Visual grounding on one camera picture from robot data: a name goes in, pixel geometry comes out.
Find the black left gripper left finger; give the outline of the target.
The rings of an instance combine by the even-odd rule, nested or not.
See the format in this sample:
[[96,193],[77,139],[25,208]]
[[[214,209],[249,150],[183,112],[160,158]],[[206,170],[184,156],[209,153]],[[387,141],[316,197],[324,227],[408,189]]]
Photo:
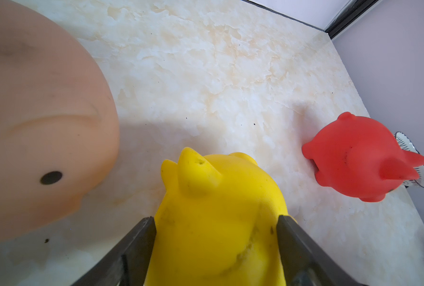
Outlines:
[[74,285],[143,286],[156,233],[154,218],[143,218]]

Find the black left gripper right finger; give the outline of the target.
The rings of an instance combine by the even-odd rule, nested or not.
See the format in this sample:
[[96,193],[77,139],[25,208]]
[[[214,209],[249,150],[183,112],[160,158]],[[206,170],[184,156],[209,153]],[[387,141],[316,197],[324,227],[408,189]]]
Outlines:
[[288,286],[361,286],[290,216],[276,225],[283,273]]

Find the yellow piggy bank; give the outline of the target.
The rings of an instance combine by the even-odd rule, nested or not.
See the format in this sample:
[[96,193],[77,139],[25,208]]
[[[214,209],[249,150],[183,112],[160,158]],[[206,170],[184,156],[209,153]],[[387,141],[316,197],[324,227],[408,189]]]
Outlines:
[[148,286],[283,286],[276,225],[282,191],[245,153],[165,160]]

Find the pink piggy bank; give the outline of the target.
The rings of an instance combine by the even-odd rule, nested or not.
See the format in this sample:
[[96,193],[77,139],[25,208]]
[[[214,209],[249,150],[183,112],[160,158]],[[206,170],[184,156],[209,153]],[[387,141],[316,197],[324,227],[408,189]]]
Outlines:
[[77,211],[119,152],[101,69],[62,27],[0,1],[0,242]]

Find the red piggy bank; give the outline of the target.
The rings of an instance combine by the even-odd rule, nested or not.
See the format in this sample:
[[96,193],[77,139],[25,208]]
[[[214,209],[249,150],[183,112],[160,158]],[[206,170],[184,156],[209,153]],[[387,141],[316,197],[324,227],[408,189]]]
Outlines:
[[[390,130],[350,112],[340,114],[301,150],[318,168],[319,185],[368,203],[382,201],[404,181],[419,177]],[[424,156],[415,161],[415,166],[424,165]]]

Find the white sink strainer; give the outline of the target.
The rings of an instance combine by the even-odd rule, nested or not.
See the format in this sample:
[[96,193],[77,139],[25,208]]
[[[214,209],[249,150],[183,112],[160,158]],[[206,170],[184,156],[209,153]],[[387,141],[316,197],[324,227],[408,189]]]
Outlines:
[[415,171],[418,174],[417,179],[409,179],[403,182],[403,185],[408,187],[420,187],[424,188],[424,165],[415,166],[415,158],[422,157],[420,152],[416,149],[411,140],[402,132],[398,131],[394,134],[394,137],[400,146],[400,148],[404,151],[405,157],[410,160],[410,164],[414,167]]

